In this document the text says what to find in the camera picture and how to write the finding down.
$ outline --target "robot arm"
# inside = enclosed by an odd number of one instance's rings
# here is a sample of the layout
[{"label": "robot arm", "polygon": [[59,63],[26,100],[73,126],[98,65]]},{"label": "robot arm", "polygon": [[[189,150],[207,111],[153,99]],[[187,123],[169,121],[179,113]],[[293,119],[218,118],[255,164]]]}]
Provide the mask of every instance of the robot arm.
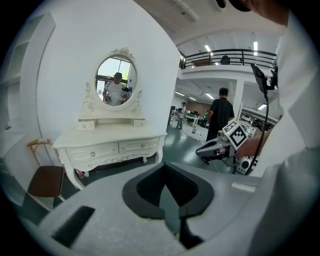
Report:
[{"label": "robot arm", "polygon": [[250,166],[249,158],[236,160],[237,150],[249,138],[243,126],[232,121],[218,132],[218,137],[207,141],[195,153],[200,157],[209,157],[212,160],[222,160],[226,166],[235,167],[240,173]]}]

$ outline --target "person in background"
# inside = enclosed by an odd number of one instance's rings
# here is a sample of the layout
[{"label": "person in background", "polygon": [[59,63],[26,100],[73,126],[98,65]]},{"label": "person in background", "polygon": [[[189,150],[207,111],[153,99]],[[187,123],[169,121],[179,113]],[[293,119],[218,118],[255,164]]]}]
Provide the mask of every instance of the person in background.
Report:
[{"label": "person in background", "polygon": [[209,109],[206,111],[204,114],[204,121],[203,121],[203,127],[206,127],[207,122],[208,122],[208,115],[209,115]]},{"label": "person in background", "polygon": [[103,98],[107,98],[107,92],[109,93],[110,101],[107,101],[106,103],[111,106],[119,106],[121,105],[121,98],[123,94],[125,93],[123,89],[126,87],[123,83],[121,83],[122,80],[122,73],[116,72],[114,74],[114,79],[111,82],[108,82],[103,89]]},{"label": "person in background", "polygon": [[182,102],[182,110],[181,110],[181,112],[178,112],[179,119],[178,119],[178,123],[176,124],[176,129],[182,130],[182,122],[184,120],[186,111],[187,111],[186,110],[186,103]]},{"label": "person in background", "polygon": [[[220,88],[219,98],[215,99],[208,111],[209,130],[206,141],[211,141],[218,137],[218,131],[222,130],[230,120],[235,117],[234,108],[227,100],[229,90]],[[208,157],[202,157],[206,164],[210,164],[211,160]]]}]

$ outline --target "ornate mirror frame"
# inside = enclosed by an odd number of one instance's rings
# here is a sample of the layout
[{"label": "ornate mirror frame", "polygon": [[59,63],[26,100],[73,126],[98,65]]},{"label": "ornate mirror frame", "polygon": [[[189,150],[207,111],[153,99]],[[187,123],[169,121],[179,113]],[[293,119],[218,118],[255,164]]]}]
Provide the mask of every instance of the ornate mirror frame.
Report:
[{"label": "ornate mirror frame", "polygon": [[79,115],[81,120],[89,119],[144,119],[141,105],[140,96],[142,89],[139,85],[139,72],[135,65],[135,58],[132,53],[129,52],[127,47],[121,49],[115,49],[105,56],[99,63],[98,69],[101,64],[112,57],[124,57],[131,63],[131,67],[134,68],[136,73],[136,85],[129,100],[124,104],[118,106],[110,106],[105,104],[98,96],[95,86],[95,79],[97,75],[97,69],[94,67],[92,72],[91,82],[86,83],[86,95],[83,100],[82,110]]}]

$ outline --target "chair backrest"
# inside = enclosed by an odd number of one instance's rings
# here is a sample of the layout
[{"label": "chair backrest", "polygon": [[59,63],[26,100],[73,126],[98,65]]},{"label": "chair backrest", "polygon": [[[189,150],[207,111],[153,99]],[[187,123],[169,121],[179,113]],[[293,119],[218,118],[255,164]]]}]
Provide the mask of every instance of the chair backrest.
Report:
[{"label": "chair backrest", "polygon": [[[39,145],[43,145],[44,148],[46,148],[46,145],[52,147],[53,142],[51,141],[51,139],[38,138],[38,139],[35,139],[27,144],[27,146],[30,148],[30,150],[33,154],[34,159],[36,160],[38,165],[41,166],[41,164],[39,163],[39,160],[36,156],[36,151],[39,149]],[[59,163],[61,164],[57,150],[55,148],[53,148],[53,150],[54,150],[56,157],[58,158]]]}]

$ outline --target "grey floor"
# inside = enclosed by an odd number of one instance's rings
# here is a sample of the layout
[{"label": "grey floor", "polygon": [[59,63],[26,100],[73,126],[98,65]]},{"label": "grey floor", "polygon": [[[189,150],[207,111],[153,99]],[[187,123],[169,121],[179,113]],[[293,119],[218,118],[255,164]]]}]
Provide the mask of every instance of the grey floor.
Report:
[{"label": "grey floor", "polygon": [[[162,162],[177,162],[186,164],[189,166],[206,169],[210,172],[216,172],[217,167],[220,173],[227,172],[225,164],[219,160],[214,161],[215,166],[211,164],[206,164],[200,157],[195,153],[196,149],[201,145],[199,140],[188,136],[186,133],[176,130],[171,126],[167,127],[167,136],[165,137],[164,147],[163,147],[163,159]],[[138,168],[144,165],[150,165],[155,162],[155,157],[148,159],[147,163],[144,164],[141,159],[131,160],[122,166],[118,164],[100,166],[94,171],[90,172],[89,177],[83,177],[81,182],[86,186],[98,179],[116,175],[122,172],[130,171],[131,169]],[[74,188],[69,179],[65,176],[62,184],[61,194],[65,199],[68,199],[73,194],[77,193],[78,190]],[[57,207],[61,203],[60,199],[54,199],[54,207]],[[180,221],[178,217],[178,205],[171,196],[169,190],[165,187],[161,194],[160,207],[165,210],[166,214],[166,225],[175,234],[179,233]],[[44,208],[38,205],[31,197],[27,194],[23,201],[23,205],[17,208],[17,212],[29,219],[36,225],[44,218],[48,213]]]},{"label": "grey floor", "polygon": [[[173,120],[171,122],[171,127],[176,127],[178,124],[178,121],[177,120]],[[186,121],[182,124],[182,131],[196,139],[197,141],[199,141],[201,144],[204,144],[206,142],[206,139],[207,139],[207,134],[208,134],[208,128],[205,128],[205,127],[201,127],[199,124],[196,125],[196,130],[195,130],[195,133],[192,133],[193,131],[193,123],[187,123]]]}]

